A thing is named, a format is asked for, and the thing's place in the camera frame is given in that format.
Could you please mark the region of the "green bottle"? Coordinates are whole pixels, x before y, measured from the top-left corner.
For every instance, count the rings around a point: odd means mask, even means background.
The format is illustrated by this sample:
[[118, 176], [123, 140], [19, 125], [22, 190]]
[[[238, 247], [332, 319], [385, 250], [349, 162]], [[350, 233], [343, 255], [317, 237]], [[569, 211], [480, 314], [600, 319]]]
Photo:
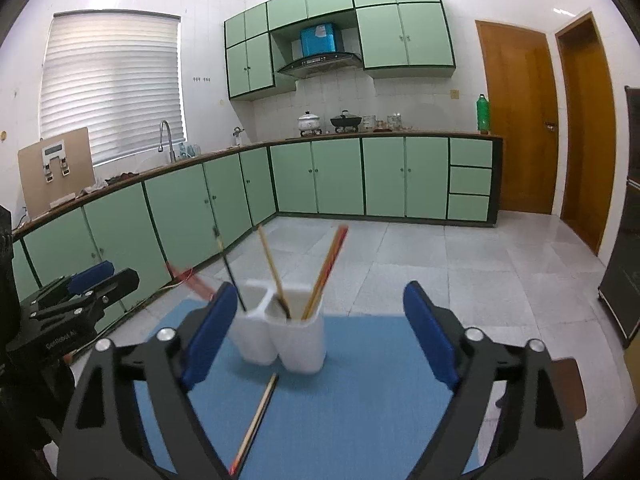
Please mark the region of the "green bottle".
[[476, 123], [477, 130], [481, 134], [488, 134], [490, 131], [490, 103], [484, 93], [478, 96], [476, 101]]

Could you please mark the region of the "red-handled bamboo chopstick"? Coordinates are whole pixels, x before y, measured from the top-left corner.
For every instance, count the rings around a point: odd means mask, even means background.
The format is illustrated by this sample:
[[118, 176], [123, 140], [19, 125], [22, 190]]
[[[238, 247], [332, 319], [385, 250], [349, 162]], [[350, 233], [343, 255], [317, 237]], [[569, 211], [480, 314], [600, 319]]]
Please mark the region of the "red-handled bamboo chopstick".
[[212, 301], [216, 295], [216, 290], [212, 286], [203, 281], [193, 269], [186, 269], [180, 271], [170, 262], [166, 263], [167, 270], [174, 277], [174, 279], [187, 288], [190, 288], [196, 296], [199, 296], [201, 300], [206, 302]]
[[302, 316], [303, 321], [308, 320], [308, 318], [314, 314], [314, 310], [316, 310], [317, 304], [320, 301], [323, 289], [326, 287], [326, 282], [329, 281], [335, 261], [343, 247], [347, 233], [348, 226], [346, 226], [346, 224], [341, 224], [335, 231], [329, 251], [326, 254], [326, 258], [324, 258], [318, 278], [314, 283], [314, 288], [312, 289], [311, 295], [306, 303]]

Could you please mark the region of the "brown stool seat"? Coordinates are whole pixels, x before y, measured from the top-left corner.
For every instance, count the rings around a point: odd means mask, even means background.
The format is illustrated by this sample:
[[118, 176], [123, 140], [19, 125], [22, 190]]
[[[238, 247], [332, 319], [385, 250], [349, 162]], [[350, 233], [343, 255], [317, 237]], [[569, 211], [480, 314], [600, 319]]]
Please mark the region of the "brown stool seat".
[[577, 361], [573, 358], [553, 360], [551, 370], [554, 383], [570, 414], [575, 420], [584, 418], [587, 414], [587, 401]]

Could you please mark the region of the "green kitchen cabinets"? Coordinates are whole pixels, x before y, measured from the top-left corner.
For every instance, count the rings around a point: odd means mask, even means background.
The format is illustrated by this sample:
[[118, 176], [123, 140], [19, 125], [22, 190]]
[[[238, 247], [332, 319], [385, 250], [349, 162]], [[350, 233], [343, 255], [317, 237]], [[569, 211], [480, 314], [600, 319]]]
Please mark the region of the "green kitchen cabinets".
[[278, 69], [299, 56], [303, 28], [329, 22], [373, 78], [449, 77], [457, 67], [442, 0], [269, 0], [224, 22], [229, 98], [295, 90], [303, 79]]
[[491, 226], [502, 142], [457, 133], [273, 142], [137, 174], [32, 220], [14, 236], [17, 292], [107, 260], [138, 272], [104, 325], [152, 297], [175, 270], [215, 258], [278, 214]]

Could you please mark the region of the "black utensil in cup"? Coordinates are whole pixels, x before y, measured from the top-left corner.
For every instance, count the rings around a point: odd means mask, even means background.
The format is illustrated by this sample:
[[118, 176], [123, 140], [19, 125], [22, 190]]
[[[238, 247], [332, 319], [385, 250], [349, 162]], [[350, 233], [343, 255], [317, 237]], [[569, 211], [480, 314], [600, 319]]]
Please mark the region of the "black utensil in cup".
[[213, 227], [213, 231], [214, 231], [215, 240], [216, 240], [218, 248], [219, 248], [219, 255], [221, 256], [221, 259], [224, 262], [224, 268], [226, 269], [226, 271], [228, 273], [228, 277], [230, 278], [231, 284], [233, 285], [233, 287], [235, 288], [236, 292], [238, 293], [238, 299], [239, 299], [242, 311], [244, 313], [247, 313], [247, 308], [246, 308], [244, 299], [243, 299], [242, 294], [241, 294], [241, 289], [240, 289], [240, 286], [236, 282], [236, 279], [235, 279], [235, 277], [233, 275], [233, 272], [232, 272], [232, 269], [231, 269], [231, 266], [230, 266], [230, 262], [229, 262], [229, 259], [228, 259], [228, 254], [227, 254], [226, 248], [224, 247], [224, 242], [222, 241], [222, 237], [221, 237], [220, 231], [218, 230], [217, 226]]

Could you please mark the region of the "range hood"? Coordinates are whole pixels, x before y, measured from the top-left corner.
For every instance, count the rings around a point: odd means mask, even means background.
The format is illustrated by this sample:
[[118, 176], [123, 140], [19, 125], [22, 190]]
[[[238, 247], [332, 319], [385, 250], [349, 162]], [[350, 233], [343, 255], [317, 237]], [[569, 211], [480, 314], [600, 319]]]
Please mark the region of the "range hood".
[[303, 28], [297, 35], [299, 56], [278, 69], [278, 73], [295, 79], [306, 79], [332, 70], [363, 68], [360, 56], [344, 47], [342, 30], [334, 23]]

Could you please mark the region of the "black wok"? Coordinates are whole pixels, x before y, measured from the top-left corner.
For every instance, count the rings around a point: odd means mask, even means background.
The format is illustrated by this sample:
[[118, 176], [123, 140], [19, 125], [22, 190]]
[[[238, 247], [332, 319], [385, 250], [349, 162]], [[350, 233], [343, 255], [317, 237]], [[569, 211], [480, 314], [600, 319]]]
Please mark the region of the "black wok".
[[359, 131], [362, 117], [342, 110], [341, 114], [331, 117], [330, 122], [336, 133], [355, 133]]

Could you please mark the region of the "white window blind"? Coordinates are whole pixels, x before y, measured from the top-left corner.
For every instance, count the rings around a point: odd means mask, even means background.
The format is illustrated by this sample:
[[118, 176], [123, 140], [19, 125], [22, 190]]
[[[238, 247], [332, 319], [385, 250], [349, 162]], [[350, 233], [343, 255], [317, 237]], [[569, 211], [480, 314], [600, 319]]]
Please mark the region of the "white window blind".
[[44, 51], [39, 133], [87, 128], [101, 165], [158, 148], [160, 122], [186, 140], [180, 18], [142, 11], [77, 11], [52, 18]]

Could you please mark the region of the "white utensil cup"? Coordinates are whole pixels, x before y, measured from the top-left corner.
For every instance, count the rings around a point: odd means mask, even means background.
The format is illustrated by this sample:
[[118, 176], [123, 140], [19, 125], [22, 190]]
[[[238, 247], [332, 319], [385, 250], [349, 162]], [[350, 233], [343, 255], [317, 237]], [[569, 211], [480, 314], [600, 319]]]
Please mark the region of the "white utensil cup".
[[239, 284], [239, 307], [229, 328], [229, 337], [242, 359], [250, 364], [268, 366], [278, 357], [269, 331], [266, 309], [274, 291], [267, 282], [247, 280]]
[[290, 318], [285, 316], [276, 296], [272, 296], [265, 310], [271, 341], [286, 370], [297, 374], [316, 374], [326, 359], [322, 299], [317, 301], [311, 314], [305, 318], [312, 287], [285, 284], [284, 293], [290, 307]]

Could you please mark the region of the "white cooking pot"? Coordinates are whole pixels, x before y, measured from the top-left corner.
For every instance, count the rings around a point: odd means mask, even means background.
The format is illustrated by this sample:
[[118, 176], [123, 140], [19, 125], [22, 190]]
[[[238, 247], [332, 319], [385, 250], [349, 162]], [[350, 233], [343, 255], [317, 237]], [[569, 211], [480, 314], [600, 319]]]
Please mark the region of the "white cooking pot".
[[297, 128], [301, 136], [316, 136], [322, 133], [320, 117], [311, 112], [305, 112], [297, 119]]

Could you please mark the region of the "brown wooden door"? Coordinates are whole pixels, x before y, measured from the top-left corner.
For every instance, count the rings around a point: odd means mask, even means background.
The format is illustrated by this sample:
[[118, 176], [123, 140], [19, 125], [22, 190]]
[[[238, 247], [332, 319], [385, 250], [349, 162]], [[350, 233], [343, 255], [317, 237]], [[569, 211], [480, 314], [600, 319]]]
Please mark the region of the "brown wooden door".
[[613, 194], [615, 103], [610, 69], [592, 13], [556, 34], [567, 112], [567, 165], [561, 219], [598, 252]]
[[500, 208], [550, 214], [559, 154], [559, 109], [548, 40], [542, 32], [476, 23], [491, 133], [503, 140]]

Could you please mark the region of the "bamboo chopstick in cup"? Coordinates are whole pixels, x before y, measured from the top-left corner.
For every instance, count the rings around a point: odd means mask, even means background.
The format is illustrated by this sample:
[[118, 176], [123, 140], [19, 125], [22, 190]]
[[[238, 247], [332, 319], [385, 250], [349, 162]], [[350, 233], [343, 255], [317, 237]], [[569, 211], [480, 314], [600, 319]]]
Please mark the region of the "bamboo chopstick in cup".
[[285, 298], [285, 294], [284, 294], [284, 289], [282, 286], [282, 281], [280, 278], [280, 274], [278, 272], [276, 263], [274, 262], [271, 250], [269, 248], [269, 244], [268, 244], [268, 240], [266, 237], [266, 234], [264, 232], [264, 229], [262, 228], [261, 224], [258, 224], [257, 226], [257, 232], [258, 232], [258, 236], [260, 238], [260, 242], [262, 243], [262, 249], [264, 250], [265, 253], [265, 257], [271, 272], [271, 276], [273, 278], [274, 284], [276, 285], [276, 292], [277, 292], [277, 300], [278, 303], [280, 304], [280, 307], [285, 315], [285, 318], [287, 320], [291, 319], [291, 310], [290, 307], [288, 306], [288, 302], [286, 301]]

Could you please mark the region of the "green lower kitchen cabinets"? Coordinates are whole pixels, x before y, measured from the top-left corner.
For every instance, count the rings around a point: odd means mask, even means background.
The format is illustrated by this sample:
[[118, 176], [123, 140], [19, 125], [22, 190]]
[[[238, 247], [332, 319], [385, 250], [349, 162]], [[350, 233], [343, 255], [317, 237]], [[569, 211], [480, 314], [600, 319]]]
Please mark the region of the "green lower kitchen cabinets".
[[138, 272], [104, 325], [152, 297], [175, 270], [215, 258], [278, 214], [491, 226], [502, 142], [457, 133], [273, 142], [137, 174], [32, 220], [14, 236], [17, 292], [107, 260]]

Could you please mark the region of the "blue table mat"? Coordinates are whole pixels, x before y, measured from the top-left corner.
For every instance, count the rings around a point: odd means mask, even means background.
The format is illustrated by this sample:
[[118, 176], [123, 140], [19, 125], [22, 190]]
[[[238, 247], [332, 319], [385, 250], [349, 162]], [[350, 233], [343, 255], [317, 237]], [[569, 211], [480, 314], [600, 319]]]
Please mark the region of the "blue table mat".
[[279, 381], [244, 479], [405, 479], [450, 401], [402, 316], [328, 316], [319, 373], [245, 362], [225, 341], [188, 394], [229, 466], [272, 375]]

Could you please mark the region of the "brown cardboard board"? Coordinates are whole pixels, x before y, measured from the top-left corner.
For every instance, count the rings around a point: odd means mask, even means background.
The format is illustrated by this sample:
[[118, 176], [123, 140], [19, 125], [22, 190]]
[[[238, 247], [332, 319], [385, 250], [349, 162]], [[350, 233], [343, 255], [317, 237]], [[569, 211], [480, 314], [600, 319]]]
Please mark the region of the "brown cardboard board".
[[96, 183], [87, 128], [52, 136], [17, 154], [27, 213], [35, 219]]

